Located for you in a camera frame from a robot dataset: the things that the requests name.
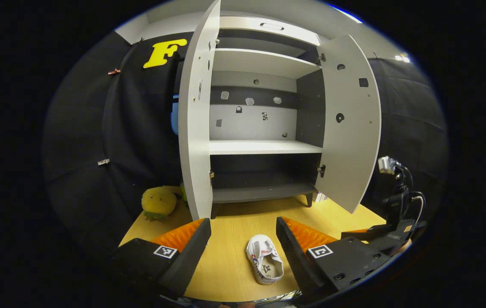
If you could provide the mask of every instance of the yellow plush toy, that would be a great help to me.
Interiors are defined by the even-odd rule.
[[[165,187],[148,189],[142,195],[142,209],[149,220],[167,218],[174,211],[176,203],[176,195]]]

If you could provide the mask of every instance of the open cabinet door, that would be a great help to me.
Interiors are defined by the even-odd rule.
[[[193,220],[210,218],[210,81],[221,0],[214,1],[197,26],[184,59],[178,106],[178,142],[186,197]]]
[[[353,213],[368,187],[380,146],[380,95],[372,68],[350,35],[317,47],[324,55],[326,117],[315,188]]]

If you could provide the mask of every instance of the sneaker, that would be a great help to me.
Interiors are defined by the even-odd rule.
[[[283,277],[283,261],[268,236],[253,236],[248,241],[247,257],[259,283],[272,284]]]

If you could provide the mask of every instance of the cabinet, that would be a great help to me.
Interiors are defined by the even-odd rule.
[[[278,21],[204,14],[180,80],[179,141],[192,218],[213,203],[321,191],[353,212],[374,170],[376,80],[349,35],[320,43]]]

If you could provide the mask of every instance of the wooden floor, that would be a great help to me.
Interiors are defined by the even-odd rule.
[[[180,188],[169,187],[180,193]],[[284,251],[275,234],[276,218],[286,216],[340,238],[341,232],[369,228],[385,224],[385,219],[362,205],[350,214],[327,199],[304,206],[305,196],[231,203],[221,207],[216,219],[210,221],[212,235],[197,265],[185,296],[214,302],[247,302],[278,296],[298,289]],[[183,201],[179,201],[174,212],[163,222],[145,220],[140,215],[128,230],[120,245],[132,240],[153,238],[191,222],[191,215]],[[284,277],[272,284],[261,285],[254,279],[245,248],[256,234],[269,236],[284,262]]]

